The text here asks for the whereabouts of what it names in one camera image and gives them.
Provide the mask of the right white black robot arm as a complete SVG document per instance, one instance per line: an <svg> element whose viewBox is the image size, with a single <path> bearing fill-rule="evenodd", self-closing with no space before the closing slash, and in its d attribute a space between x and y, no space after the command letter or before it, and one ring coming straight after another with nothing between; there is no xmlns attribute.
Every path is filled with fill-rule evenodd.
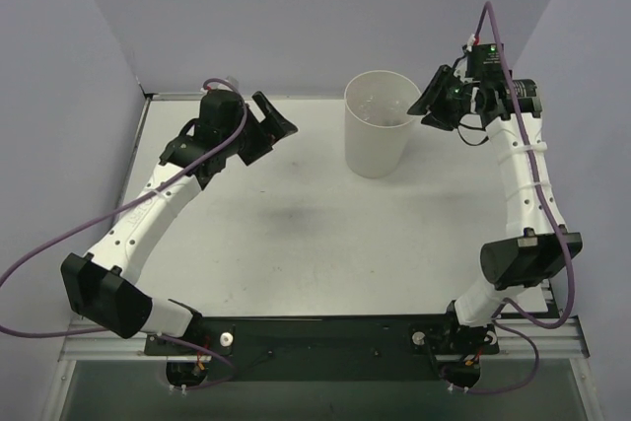
<svg viewBox="0 0 631 421"><path fill-rule="evenodd" d="M454 302L461 326L490 323L535 287L571 263L583 248L558 210L544 154L543 107L531 79L515 80L501 65L496 43L467 45L451 65L438 68L409 114L443 131L460 131L476 115L496 154L504 187L504 239L480 251L482 275Z"/></svg>

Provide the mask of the clear unlabelled plastic bottle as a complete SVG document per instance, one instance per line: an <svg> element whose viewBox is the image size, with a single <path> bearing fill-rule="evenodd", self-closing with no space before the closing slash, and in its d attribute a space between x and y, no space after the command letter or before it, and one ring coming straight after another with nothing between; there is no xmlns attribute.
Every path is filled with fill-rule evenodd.
<svg viewBox="0 0 631 421"><path fill-rule="evenodd" d="M394 127L407 121L405 103L392 96L371 95L357 106L356 114L366 123L381 127Z"/></svg>

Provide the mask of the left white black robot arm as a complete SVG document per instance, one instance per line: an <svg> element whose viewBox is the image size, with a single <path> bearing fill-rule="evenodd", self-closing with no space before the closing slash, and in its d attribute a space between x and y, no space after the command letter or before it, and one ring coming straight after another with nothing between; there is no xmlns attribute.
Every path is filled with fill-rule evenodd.
<svg viewBox="0 0 631 421"><path fill-rule="evenodd" d="M256 119L242 97L210 90L199 114L159 157L143 194L85 254L69 254L61 275L71 310L122 338L139 332L165 334L180 353L201 344L196 310L144 294L136 283L150 254L177 215L220 173L229 158L250 165L298 128L261 92L252 97Z"/></svg>

